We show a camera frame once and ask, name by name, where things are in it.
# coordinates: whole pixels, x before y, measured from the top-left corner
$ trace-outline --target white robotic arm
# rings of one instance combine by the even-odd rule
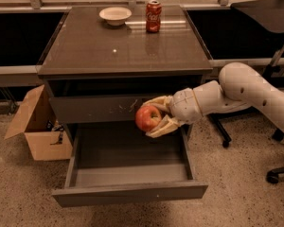
[[[210,81],[194,89],[178,91],[174,96],[161,96],[159,100],[146,102],[171,115],[147,135],[158,137],[208,114],[231,113],[250,106],[284,132],[284,93],[258,72],[240,62],[229,63],[221,70],[219,83]]]

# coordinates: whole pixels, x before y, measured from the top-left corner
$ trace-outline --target concrete floor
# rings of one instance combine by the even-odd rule
[[[61,208],[51,191],[62,188],[68,161],[35,162],[23,135],[4,140],[12,115],[0,115],[0,226],[282,226],[284,177],[265,181],[284,166],[284,140],[259,113],[223,119],[228,149],[204,118],[189,141],[198,181],[209,187],[201,200]]]

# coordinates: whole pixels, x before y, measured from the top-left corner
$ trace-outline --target cardboard box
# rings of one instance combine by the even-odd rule
[[[62,142],[59,131],[47,131],[47,121],[56,121],[56,116],[48,102],[48,95],[44,86],[27,92],[17,113],[13,117],[5,139],[23,133],[27,139],[32,157],[36,161],[52,161],[69,159],[72,145],[63,132]]]

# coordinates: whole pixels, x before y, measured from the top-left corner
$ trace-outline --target red can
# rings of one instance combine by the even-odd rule
[[[146,5],[146,30],[150,33],[159,32],[161,26],[162,6],[156,0],[150,0]]]

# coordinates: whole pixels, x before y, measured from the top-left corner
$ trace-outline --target bowl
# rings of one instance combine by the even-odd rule
[[[122,7],[114,7],[102,10],[99,16],[111,26],[121,26],[132,16],[132,12]]]

